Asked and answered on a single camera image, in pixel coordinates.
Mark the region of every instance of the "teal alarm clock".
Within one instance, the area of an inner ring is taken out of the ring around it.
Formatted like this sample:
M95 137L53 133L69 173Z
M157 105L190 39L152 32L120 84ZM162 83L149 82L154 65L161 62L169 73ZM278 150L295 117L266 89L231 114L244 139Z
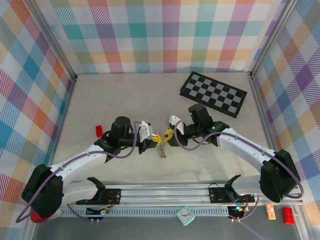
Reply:
M191 212L191 210L185 206L181 210L176 213L177 217L180 219L183 226L187 226L195 219L195 215Z

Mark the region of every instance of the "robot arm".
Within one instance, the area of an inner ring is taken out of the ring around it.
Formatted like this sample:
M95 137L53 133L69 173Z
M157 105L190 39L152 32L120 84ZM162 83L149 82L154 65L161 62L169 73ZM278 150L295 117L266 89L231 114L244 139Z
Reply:
M225 184L225 192L232 200L246 194L264 194L271 201L279 203L297 186L291 175L270 158L273 156L278 159L300 181L291 155L287 151L276 152L264 148L241 136L227 124L221 121L214 122L205 106L200 103L191 106L188 111L193 124L185 125L176 116L168 118L169 129L165 133L165 141L170 146L179 146L174 136L174 127L179 124L176 126L176 135L183 146L188 145L189 139L205 138L212 134L213 136L207 138L206 142L232 151L260 172L260 175L256 176L236 175L230 179Z
M30 205L42 219L53 216L61 205L72 203L75 200L92 199L99 194L101 184L97 183L98 180L88 178L80 183L69 183L87 170L117 157L124 148L138 147L139 154L142 154L146 149L155 148L158 143L150 139L153 136L155 136L154 128L149 123L140 122L138 133L135 136L130 119L124 116L117 117L112 123L110 131L105 132L84 152L49 167L44 164L37 166L21 196L29 203L40 186L56 172Z

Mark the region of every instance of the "black and white checkered board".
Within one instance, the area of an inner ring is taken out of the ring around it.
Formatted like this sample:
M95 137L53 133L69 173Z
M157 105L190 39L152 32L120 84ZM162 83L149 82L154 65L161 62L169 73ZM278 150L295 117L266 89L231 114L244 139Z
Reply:
M192 72L180 95L236 118L247 92Z

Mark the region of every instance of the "orange tag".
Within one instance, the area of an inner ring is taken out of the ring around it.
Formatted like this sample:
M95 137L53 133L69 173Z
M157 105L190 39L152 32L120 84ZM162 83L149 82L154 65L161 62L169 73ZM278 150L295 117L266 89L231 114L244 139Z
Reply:
M273 204L266 204L265 205L266 214L268 215L269 220L276 220L276 213Z

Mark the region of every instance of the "plaid wall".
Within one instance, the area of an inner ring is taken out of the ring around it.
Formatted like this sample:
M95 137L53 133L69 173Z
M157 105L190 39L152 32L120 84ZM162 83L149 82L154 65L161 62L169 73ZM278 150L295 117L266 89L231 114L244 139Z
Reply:
M23 0L0 0L0 240L19 235L22 190L50 159L71 87Z
M320 237L320 0L300 0L257 74L277 147L291 153Z
M37 2L75 72L101 74L248 71L286 0Z

